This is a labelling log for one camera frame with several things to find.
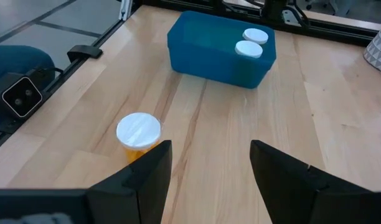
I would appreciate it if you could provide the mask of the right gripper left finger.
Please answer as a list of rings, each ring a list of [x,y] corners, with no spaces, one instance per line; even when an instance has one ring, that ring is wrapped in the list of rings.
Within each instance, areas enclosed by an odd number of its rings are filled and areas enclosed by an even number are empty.
[[[93,224],[161,224],[171,170],[172,142],[165,140],[90,187]]]

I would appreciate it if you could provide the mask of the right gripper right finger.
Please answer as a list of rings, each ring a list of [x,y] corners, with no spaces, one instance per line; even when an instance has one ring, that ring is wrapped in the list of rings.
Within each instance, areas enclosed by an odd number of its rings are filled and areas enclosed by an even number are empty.
[[[260,140],[250,162],[272,224],[381,224],[381,192],[304,163]]]

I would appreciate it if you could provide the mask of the blue plastic bin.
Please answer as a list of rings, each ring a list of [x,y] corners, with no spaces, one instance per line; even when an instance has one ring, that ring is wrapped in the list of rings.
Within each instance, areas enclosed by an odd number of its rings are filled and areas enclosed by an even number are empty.
[[[244,30],[265,31],[260,58],[239,55],[235,44]],[[171,67],[186,73],[243,88],[254,89],[276,60],[275,32],[267,26],[194,11],[183,12],[167,34]]]

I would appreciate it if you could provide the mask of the potted succulent plant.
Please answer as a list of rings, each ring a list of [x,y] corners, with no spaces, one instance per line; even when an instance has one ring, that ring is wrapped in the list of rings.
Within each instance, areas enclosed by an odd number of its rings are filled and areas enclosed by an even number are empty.
[[[371,66],[381,71],[381,29],[365,48],[363,57]]]

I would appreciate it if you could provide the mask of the dark blue seat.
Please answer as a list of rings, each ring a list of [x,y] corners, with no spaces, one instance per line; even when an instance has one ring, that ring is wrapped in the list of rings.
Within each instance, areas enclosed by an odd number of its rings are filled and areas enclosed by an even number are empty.
[[[26,45],[0,45],[0,78],[8,73],[25,75],[35,68],[54,67],[53,60],[43,50]]]

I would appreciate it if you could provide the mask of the black frame clamp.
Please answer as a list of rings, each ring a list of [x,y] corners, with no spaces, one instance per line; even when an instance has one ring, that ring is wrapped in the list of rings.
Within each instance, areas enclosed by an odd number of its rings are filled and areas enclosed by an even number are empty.
[[[75,60],[99,58],[102,54],[103,51],[101,49],[89,45],[75,45],[67,52],[67,56],[71,63]]]

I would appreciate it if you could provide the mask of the white frame bracket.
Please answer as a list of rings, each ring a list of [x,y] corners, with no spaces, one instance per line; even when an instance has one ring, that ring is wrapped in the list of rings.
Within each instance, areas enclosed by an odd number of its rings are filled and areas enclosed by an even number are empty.
[[[126,21],[131,16],[133,0],[119,0],[121,2],[119,20]]]

